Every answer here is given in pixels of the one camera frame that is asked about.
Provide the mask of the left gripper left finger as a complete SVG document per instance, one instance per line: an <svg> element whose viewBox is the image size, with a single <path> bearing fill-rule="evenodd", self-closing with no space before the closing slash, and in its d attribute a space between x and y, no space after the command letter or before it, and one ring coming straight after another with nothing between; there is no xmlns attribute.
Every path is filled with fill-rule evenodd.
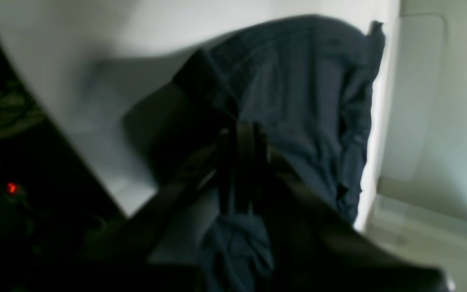
<svg viewBox="0 0 467 292"><path fill-rule="evenodd" d="M237 126L193 153L130 220L76 262L89 292L200 292L199 244L219 214L235 207Z"/></svg>

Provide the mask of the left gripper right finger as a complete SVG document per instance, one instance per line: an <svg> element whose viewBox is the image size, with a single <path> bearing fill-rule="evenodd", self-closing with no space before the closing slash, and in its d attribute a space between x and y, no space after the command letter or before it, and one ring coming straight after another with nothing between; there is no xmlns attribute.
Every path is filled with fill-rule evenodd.
<svg viewBox="0 0 467 292"><path fill-rule="evenodd" d="M412 264L355 231L307 187L256 124L238 124L238 212L258 215L275 268L267 292L452 292L441 269Z"/></svg>

